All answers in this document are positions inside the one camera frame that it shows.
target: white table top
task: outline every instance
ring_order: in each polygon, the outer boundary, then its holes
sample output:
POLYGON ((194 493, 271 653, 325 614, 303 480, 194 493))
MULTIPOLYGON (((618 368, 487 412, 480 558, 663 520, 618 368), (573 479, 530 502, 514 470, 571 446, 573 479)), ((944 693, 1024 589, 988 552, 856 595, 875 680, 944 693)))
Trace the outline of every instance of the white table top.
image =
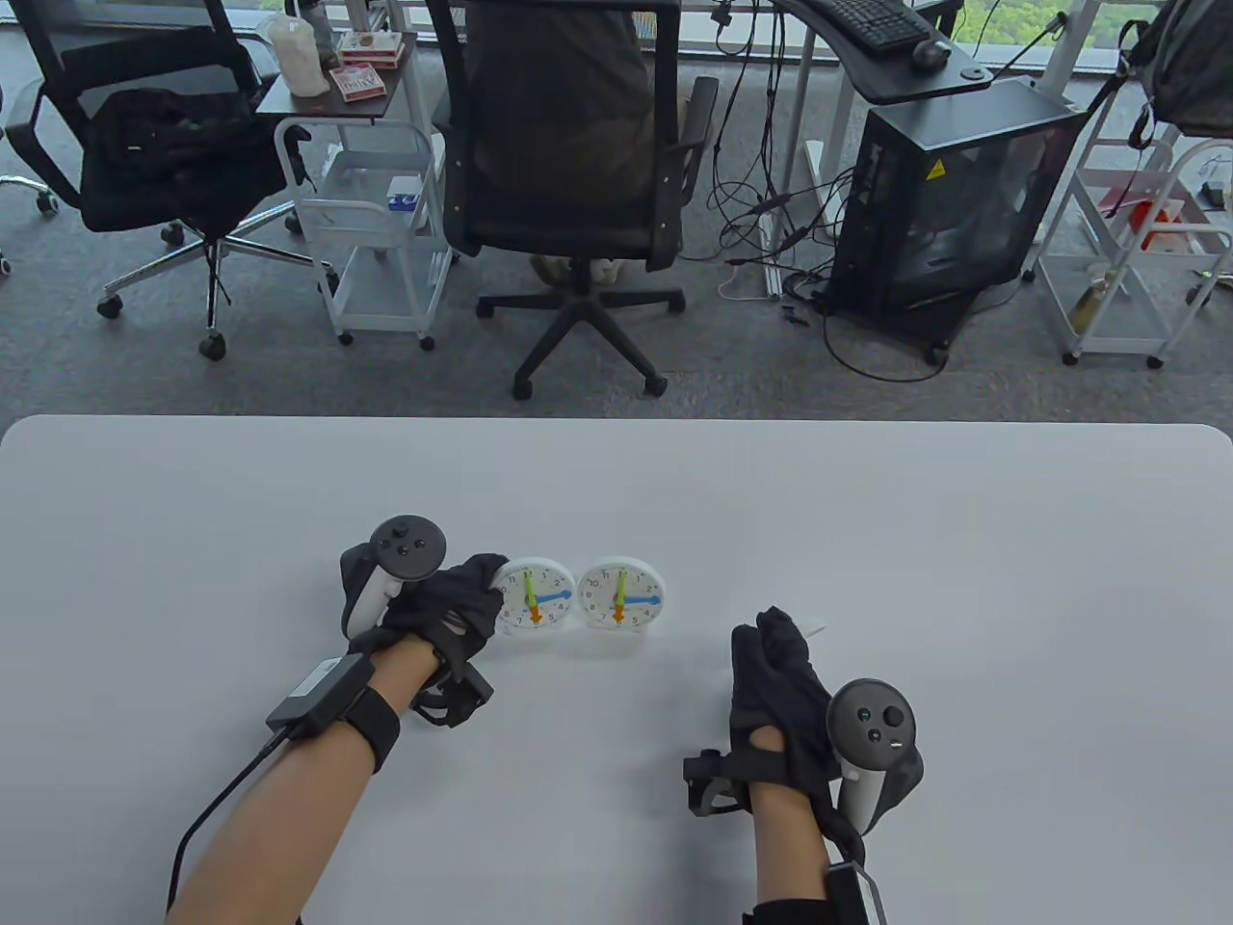
POLYGON ((916 710, 925 781, 869 839, 893 925, 1227 921, 1218 432, 292 418, 4 438, 0 919, 160 921, 181 831, 340 650, 338 554, 401 512, 448 562, 635 555, 670 601, 639 645, 493 640, 496 697, 406 722, 307 925, 737 925, 751 823, 689 815, 681 758, 772 603, 827 624, 832 688, 916 710))

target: bottle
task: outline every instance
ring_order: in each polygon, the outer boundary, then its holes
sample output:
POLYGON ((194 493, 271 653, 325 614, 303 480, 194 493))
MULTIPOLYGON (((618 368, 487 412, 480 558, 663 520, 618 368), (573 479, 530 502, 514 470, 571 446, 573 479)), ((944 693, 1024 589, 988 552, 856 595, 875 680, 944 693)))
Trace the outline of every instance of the bottle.
POLYGON ((1111 276, 1112 273, 1107 273, 1104 276, 1094 279, 1091 285, 1079 296, 1075 307, 1070 310, 1070 327, 1074 328, 1076 334, 1085 334, 1088 328, 1091 327, 1096 312, 1100 311, 1100 306, 1108 294, 1108 287, 1112 284, 1111 276))

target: hand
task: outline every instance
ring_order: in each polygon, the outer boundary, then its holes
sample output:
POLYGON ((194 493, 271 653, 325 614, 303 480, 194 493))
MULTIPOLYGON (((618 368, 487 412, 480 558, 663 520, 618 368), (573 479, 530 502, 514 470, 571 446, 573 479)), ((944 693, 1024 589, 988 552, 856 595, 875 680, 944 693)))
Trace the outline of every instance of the hand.
POLYGON ((805 638, 783 610, 772 607, 758 614, 757 628, 732 630, 734 750, 787 750, 792 779, 835 779, 840 768, 826 735, 830 703, 805 638))
POLYGON ((418 636, 433 646, 443 677, 461 678, 496 631, 504 598, 492 590, 492 578, 507 561, 492 553, 475 555, 406 587, 390 602, 381 624, 353 639, 349 651, 371 655, 418 636))

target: white clock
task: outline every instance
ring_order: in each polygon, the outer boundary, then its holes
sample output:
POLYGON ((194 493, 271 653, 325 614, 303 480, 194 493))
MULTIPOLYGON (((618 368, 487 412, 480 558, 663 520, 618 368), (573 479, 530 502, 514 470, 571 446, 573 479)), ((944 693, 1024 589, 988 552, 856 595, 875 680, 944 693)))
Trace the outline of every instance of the white clock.
POLYGON ((663 578, 640 559, 600 559, 578 580, 578 606, 593 627, 641 629, 663 610, 663 578))
POLYGON ((507 633, 560 624, 573 607, 577 594, 570 570, 557 561, 539 556, 506 562, 493 576, 492 587, 506 598, 497 622, 507 633))

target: computer case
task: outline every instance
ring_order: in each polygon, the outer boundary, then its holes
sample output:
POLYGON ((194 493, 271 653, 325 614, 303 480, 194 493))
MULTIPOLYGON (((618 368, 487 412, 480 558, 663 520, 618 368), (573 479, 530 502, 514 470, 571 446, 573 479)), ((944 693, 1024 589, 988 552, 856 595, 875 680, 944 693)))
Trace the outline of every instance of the computer case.
POLYGON ((1022 266, 1086 116, 1027 78, 872 109, 822 310, 948 349, 1022 266))

